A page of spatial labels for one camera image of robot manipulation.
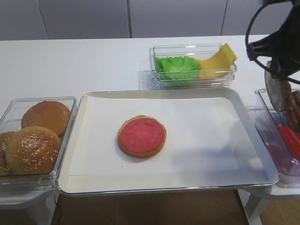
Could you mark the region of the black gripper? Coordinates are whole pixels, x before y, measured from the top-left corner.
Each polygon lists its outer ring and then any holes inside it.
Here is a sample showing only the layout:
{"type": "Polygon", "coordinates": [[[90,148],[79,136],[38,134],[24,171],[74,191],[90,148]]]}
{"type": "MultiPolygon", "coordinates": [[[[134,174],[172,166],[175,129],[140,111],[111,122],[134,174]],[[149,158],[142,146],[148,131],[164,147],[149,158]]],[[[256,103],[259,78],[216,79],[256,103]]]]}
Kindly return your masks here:
{"type": "Polygon", "coordinates": [[[248,58],[265,70],[266,90],[277,112],[286,109],[284,80],[298,82],[290,76],[300,70],[300,2],[291,3],[291,11],[278,31],[248,43],[248,58]]]}

